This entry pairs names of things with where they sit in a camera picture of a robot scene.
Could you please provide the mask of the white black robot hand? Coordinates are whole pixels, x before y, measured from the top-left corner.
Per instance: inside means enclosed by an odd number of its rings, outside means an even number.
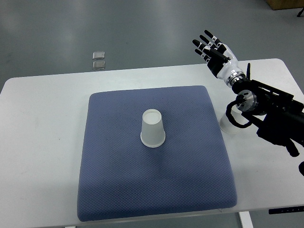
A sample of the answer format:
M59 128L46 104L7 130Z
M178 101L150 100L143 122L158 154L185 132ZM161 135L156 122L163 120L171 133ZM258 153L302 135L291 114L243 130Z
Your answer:
M195 52L201 56L205 62L207 62L207 67L211 73L218 79L222 79L226 85L231 86L236 81L245 78L245 73L242 69L238 67L238 60L229 49L229 47L214 36L208 30L204 30L204 33L211 38L209 41L203 35L200 35L199 38L202 41L194 39L192 43L195 45Z

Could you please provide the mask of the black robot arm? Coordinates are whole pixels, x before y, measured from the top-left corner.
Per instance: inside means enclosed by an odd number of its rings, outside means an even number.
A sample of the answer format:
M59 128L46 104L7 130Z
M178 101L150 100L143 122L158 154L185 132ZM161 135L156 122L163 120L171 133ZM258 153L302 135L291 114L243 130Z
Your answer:
M283 146L292 157L299 151L295 144L304 144L304 105L294 96L251 79L250 67L244 72L231 49L208 30L194 39L195 52L211 73L232 89L236 99L226 107L225 116L235 127L255 125L258 137Z

